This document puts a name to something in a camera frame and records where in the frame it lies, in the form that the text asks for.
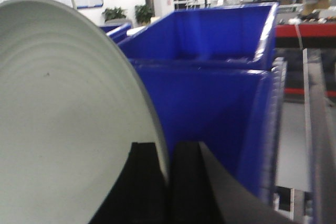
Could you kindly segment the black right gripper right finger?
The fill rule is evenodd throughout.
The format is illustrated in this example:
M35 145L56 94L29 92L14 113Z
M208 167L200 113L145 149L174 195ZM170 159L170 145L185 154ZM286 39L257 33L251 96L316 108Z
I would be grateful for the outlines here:
M243 187L203 142L173 152L170 223L292 223Z

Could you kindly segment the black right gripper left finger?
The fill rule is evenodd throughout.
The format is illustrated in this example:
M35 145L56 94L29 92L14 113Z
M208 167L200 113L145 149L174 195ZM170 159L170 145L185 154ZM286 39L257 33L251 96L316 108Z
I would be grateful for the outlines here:
M167 186L155 143L132 143L118 179L90 223L167 223Z

